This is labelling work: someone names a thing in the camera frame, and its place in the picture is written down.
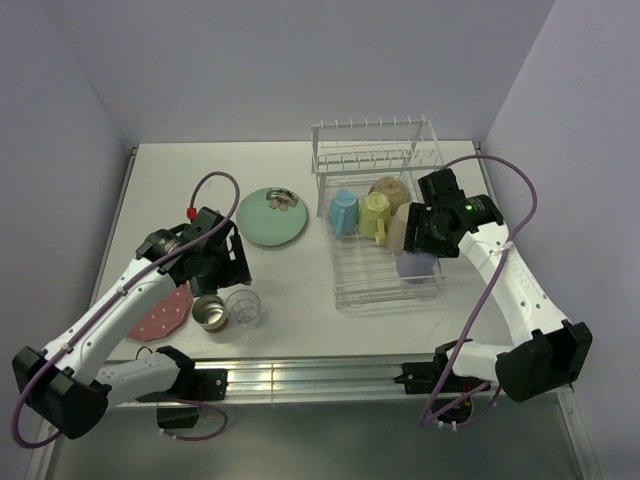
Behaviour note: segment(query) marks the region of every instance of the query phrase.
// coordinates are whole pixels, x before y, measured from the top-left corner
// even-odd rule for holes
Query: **metal cup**
[[[217,333],[229,324],[224,302],[217,295],[203,295],[193,304],[191,314],[195,322],[207,332]]]

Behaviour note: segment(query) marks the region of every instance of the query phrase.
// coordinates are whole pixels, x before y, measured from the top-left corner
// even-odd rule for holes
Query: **glass cup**
[[[260,326],[260,298],[251,290],[233,292],[224,304],[231,321],[249,329]]]

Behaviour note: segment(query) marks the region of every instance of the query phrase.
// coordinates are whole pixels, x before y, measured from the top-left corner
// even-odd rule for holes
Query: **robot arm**
[[[521,402],[578,378],[592,342],[584,323],[572,324],[549,300],[514,245],[493,201],[486,195],[467,198],[455,175],[443,169],[418,181],[425,204],[412,204],[405,250],[439,257],[465,255],[488,283],[506,263],[492,290],[509,327],[512,345],[467,341],[453,373],[498,382]],[[450,345],[436,351],[446,364]]]
[[[111,351],[156,303],[176,286],[191,281],[197,295],[215,293],[237,283],[250,284],[251,276],[242,241],[235,225],[228,222],[206,242],[187,250],[144,276],[130,291],[131,278],[152,262],[212,230],[222,216],[202,208],[189,225],[159,230],[147,237],[134,258],[106,292],[67,331],[43,350],[25,347],[13,359],[13,369],[22,391],[31,378],[94,317],[114,294],[116,303],[63,355],[32,391],[27,404],[68,438],[87,433],[104,413],[121,403],[155,392],[185,398],[194,385],[194,362],[172,347],[162,347],[151,356],[115,366],[102,367]],[[231,248],[227,236],[231,236]]]

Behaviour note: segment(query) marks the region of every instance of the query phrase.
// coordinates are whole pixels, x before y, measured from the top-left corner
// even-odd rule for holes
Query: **dish rack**
[[[446,280],[439,261],[433,275],[401,278],[389,249],[358,231],[336,239],[328,220],[331,199],[339,189],[352,190],[362,204],[382,177],[400,178],[411,200],[422,202],[417,180],[444,165],[431,122],[424,117],[336,121],[313,125],[311,136],[317,216],[324,218],[331,246],[336,308],[436,296]]]

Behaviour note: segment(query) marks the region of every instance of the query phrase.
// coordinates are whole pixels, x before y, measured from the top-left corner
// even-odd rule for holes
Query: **pink plate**
[[[187,282],[149,310],[127,337],[139,342],[150,342],[166,337],[186,320],[192,300],[191,288]]]

